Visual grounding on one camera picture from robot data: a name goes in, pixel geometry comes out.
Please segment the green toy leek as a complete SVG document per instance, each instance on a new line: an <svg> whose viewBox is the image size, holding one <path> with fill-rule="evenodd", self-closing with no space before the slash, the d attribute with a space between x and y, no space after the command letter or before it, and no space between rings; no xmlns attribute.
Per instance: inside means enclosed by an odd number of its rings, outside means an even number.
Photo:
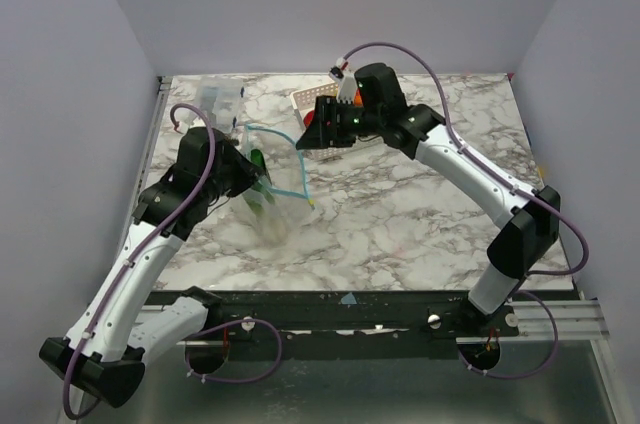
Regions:
<svg viewBox="0 0 640 424"><path fill-rule="evenodd" d="M248 157L262 169L263 175L243 194L244 201L253 215L254 227L260 236L270 244L281 244L287 236L287 226L276 197L270 191L271 179L264 155L259 149L252 149Z"/></svg>

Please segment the white perforated plastic basket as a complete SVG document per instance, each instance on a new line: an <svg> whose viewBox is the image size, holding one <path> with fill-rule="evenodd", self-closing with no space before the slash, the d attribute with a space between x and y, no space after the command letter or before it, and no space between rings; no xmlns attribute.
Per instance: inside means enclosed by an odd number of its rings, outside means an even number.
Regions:
<svg viewBox="0 0 640 424"><path fill-rule="evenodd" d="M306 134L309 128L312 129L312 136L319 137L325 129L325 124L316 115L316 99L319 96L335 97L337 95L337 84L324 84L316 87L294 91L290 94L291 105L294 115ZM302 150L302 153L318 162L343 158L347 153L362 151L366 148L382 143L380 137L369 136L360 140L355 139L351 147L323 147Z"/></svg>

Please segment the clear zip top bag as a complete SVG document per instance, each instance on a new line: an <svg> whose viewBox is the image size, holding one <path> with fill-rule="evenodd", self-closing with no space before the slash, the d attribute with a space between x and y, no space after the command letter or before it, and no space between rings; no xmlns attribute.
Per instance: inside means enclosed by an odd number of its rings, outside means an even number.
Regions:
<svg viewBox="0 0 640 424"><path fill-rule="evenodd" d="M248 124L244 127L240 151L245 156L252 149L259 149L266 157L272 179L270 191L276 197L287 226L283 244L301 226L316 217L316 205L308 189L304 158L289 135L277 129ZM253 215L244 201L244 193L232 200L231 209L242 223L253 228L261 243L275 246L256 231Z"/></svg>

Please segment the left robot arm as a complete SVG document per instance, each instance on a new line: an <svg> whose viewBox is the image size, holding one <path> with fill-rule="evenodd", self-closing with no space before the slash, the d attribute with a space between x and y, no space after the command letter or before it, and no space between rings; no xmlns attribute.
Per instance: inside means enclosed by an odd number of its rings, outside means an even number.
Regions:
<svg viewBox="0 0 640 424"><path fill-rule="evenodd" d="M217 129L196 127L182 136L175 163L140 195L124 245L92 302L65 336L46 339L40 349L65 391L76 387L121 407L158 357L190 335L209 339L220 331L217 299L197 287L145 323L136 320L210 206L242 194L262 174Z"/></svg>

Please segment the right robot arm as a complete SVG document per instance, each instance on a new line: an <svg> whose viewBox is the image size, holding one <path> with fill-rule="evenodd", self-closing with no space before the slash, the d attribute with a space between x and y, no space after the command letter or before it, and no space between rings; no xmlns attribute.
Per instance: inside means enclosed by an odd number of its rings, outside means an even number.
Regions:
<svg viewBox="0 0 640 424"><path fill-rule="evenodd" d="M487 249L489 266L467 295L460 323L480 336L496 324L496 311L524 282L528 271L556 242L560 196L536 190L466 146L431 107L407 103L395 71L386 64L355 72L334 67L335 96L315 100L299 150L348 148L375 136L409 159L431 168L472 199L499 233Z"/></svg>

